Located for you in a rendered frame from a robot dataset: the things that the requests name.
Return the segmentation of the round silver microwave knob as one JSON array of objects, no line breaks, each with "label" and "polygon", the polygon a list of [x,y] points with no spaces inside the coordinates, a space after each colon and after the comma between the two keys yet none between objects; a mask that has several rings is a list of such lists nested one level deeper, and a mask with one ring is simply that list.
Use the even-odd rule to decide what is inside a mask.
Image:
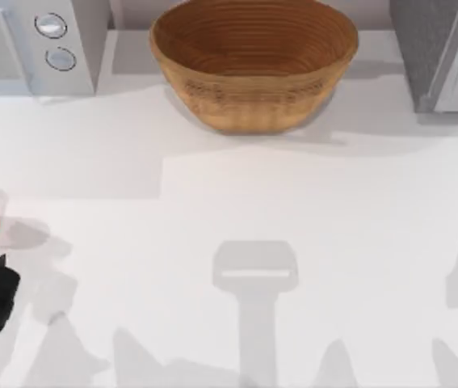
[{"label": "round silver microwave knob", "polygon": [[37,15],[34,18],[34,27],[43,37],[54,40],[60,39],[68,31],[66,21],[56,13]]},{"label": "round silver microwave knob", "polygon": [[60,72],[69,72],[77,65],[77,58],[75,54],[64,47],[56,47],[46,50],[44,59],[47,65]]}]

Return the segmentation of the grey cabinet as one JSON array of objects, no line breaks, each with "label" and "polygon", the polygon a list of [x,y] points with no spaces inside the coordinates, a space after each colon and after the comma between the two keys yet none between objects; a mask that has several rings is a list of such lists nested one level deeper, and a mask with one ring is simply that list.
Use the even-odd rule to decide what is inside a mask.
[{"label": "grey cabinet", "polygon": [[458,0],[389,0],[389,11],[414,110],[437,112],[436,76],[458,13]]}]

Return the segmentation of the brown woven basket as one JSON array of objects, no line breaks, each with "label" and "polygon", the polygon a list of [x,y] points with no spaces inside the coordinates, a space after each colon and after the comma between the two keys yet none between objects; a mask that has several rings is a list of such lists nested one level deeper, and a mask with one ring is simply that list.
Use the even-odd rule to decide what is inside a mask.
[{"label": "brown woven basket", "polygon": [[359,47],[351,19],[320,0],[183,0],[149,31],[192,115],[225,134],[276,134],[330,97]]}]

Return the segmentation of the pale microwave oven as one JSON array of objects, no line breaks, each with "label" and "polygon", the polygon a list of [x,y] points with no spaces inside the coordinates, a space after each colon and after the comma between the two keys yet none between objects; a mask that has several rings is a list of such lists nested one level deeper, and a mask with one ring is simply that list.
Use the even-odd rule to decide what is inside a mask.
[{"label": "pale microwave oven", "polygon": [[[56,13],[68,25],[60,39],[48,39],[34,27],[37,15]],[[94,95],[111,19],[109,0],[0,0],[0,95]],[[52,69],[45,51],[64,47],[77,65]]]}]

